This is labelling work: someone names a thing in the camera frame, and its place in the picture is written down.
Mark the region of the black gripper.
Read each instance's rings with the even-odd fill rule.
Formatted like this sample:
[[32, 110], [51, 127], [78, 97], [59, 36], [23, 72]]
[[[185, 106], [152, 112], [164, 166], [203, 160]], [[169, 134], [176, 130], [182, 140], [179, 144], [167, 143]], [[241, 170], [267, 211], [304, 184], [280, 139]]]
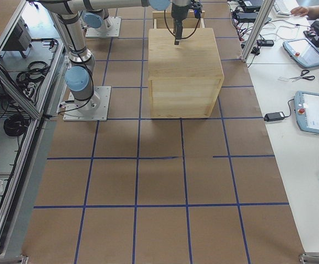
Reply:
[[179, 45], [183, 33], [183, 21], [188, 16], [190, 0], [172, 0], [171, 16], [174, 19], [174, 44]]

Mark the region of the silver front robot arm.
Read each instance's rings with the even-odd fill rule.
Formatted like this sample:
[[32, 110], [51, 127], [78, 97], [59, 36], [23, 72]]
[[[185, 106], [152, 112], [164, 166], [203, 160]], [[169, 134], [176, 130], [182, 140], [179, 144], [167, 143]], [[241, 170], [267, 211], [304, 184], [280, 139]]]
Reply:
[[182, 39], [183, 20], [187, 18], [189, 10], [193, 8], [193, 1], [38, 1], [38, 3], [57, 16], [59, 22], [57, 31], [64, 36], [63, 43], [69, 48], [69, 58], [74, 64], [85, 63], [92, 58], [92, 53], [86, 47], [79, 20], [80, 11], [148, 6], [161, 11], [172, 6], [174, 44], [178, 45]]

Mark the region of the silver rear robot arm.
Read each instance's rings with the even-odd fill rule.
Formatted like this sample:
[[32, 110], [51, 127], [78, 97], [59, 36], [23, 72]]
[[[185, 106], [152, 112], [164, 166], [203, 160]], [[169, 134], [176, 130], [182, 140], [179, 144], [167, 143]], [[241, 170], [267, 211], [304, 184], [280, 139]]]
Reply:
[[89, 27], [99, 32], [107, 32], [113, 26], [108, 9], [84, 11], [82, 18]]

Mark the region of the person's hand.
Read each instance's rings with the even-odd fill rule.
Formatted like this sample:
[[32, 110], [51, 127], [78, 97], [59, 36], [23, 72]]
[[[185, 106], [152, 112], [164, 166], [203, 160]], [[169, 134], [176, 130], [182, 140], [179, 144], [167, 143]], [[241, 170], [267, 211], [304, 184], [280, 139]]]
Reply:
[[293, 8], [291, 11], [290, 11], [291, 15], [294, 15], [294, 16], [301, 16], [301, 17], [304, 17], [304, 16], [307, 16], [308, 13], [309, 13], [309, 8], [308, 7], [296, 7], [296, 8]]

